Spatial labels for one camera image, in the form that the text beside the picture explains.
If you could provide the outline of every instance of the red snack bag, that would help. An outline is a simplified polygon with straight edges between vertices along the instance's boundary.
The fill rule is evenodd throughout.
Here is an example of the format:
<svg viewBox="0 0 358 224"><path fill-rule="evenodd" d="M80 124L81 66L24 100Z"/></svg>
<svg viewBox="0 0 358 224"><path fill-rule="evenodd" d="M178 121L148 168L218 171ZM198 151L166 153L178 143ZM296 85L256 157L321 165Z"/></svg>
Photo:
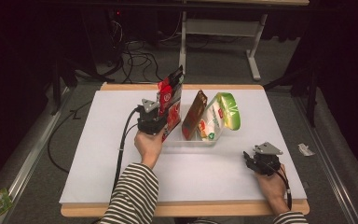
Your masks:
<svg viewBox="0 0 358 224"><path fill-rule="evenodd" d="M183 80L183 68L180 66L175 72L158 83L158 114L160 116L167 114L167 126L162 141L180 123L180 99L182 96Z"/></svg>

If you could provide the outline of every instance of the white table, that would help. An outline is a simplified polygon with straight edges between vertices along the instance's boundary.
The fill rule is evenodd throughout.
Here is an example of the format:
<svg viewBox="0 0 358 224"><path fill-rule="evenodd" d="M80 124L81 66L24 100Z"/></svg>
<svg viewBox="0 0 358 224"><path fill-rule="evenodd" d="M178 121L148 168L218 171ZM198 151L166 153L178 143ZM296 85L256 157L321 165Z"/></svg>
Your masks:
<svg viewBox="0 0 358 224"><path fill-rule="evenodd" d="M212 99L231 92L241 112L241 128L225 130L213 147L165 147L154 172L159 181L157 217L260 216L272 214L243 151L269 141L283 151L293 195L293 210L307 214L307 196L290 157L269 100L261 86L185 85L182 105L190 105L202 89ZM142 98L155 99L156 85L104 85L97 91L79 140L60 199L67 217L101 217L115 178L118 147L125 122ZM135 124L135 114L130 124ZM133 145L136 130L127 136L122 169L140 161Z"/></svg>

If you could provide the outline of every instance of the hand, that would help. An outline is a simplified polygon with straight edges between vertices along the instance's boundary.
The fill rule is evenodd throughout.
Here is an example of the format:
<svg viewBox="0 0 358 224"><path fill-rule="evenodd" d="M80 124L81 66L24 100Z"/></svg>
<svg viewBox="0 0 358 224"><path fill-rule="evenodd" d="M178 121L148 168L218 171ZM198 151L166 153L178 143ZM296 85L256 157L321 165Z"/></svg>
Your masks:
<svg viewBox="0 0 358 224"><path fill-rule="evenodd" d="M281 169L279 173L283 176L284 165L281 164ZM279 215L285 212L290 211L289 207L284 200L284 193L286 192L286 186L283 183L283 180L277 175L260 175L255 173L255 177L258 180L261 191L264 196L267 198L269 206L275 215Z"/></svg>
<svg viewBox="0 0 358 224"><path fill-rule="evenodd" d="M134 138L134 145L138 148L139 154L141 154L141 163L153 169L158 160L158 156L162 149L162 135L165 128L163 128L158 134L150 135L138 131Z"/></svg>

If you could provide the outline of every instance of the wrist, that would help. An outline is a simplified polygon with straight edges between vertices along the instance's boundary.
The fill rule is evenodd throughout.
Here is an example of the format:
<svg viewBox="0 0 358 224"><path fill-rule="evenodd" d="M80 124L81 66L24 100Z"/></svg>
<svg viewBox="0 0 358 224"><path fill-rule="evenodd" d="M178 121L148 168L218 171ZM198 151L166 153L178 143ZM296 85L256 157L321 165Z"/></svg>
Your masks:
<svg viewBox="0 0 358 224"><path fill-rule="evenodd" d="M155 156L143 156L141 164L148 166L150 169L153 169L157 162L157 157Z"/></svg>
<svg viewBox="0 0 358 224"><path fill-rule="evenodd" d="M287 203L283 197L268 199L269 206L272 209L272 212L275 216L278 216L282 213L289 212L290 209L287 206Z"/></svg>

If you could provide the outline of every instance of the table leg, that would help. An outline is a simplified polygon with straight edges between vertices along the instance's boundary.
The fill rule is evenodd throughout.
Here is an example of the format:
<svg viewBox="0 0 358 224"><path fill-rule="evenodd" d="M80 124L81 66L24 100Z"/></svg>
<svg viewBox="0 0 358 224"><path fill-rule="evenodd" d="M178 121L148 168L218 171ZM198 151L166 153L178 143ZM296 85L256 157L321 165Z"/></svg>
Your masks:
<svg viewBox="0 0 358 224"><path fill-rule="evenodd" d="M249 66L251 67L252 76L254 80L258 81L261 79L260 73L258 72L257 64L255 63L255 51L257 50L260 37L263 34L264 26L266 25L268 14L263 14L260 19L260 23L257 26L257 30L254 37L254 44L251 50L246 50L246 56L248 58Z"/></svg>
<svg viewBox="0 0 358 224"><path fill-rule="evenodd" d="M183 74L186 73L186 20L187 13L182 12L182 41L179 55L179 66L183 66Z"/></svg>

